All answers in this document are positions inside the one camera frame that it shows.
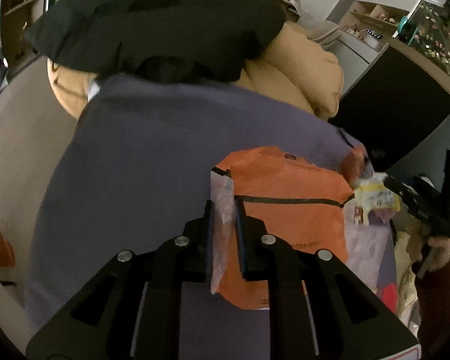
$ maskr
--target dark green garment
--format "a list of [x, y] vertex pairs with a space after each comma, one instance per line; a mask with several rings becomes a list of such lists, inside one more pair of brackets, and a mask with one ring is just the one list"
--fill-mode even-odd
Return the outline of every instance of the dark green garment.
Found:
[[275, 0], [63, 0], [26, 36], [52, 61], [78, 71], [228, 82], [283, 23]]

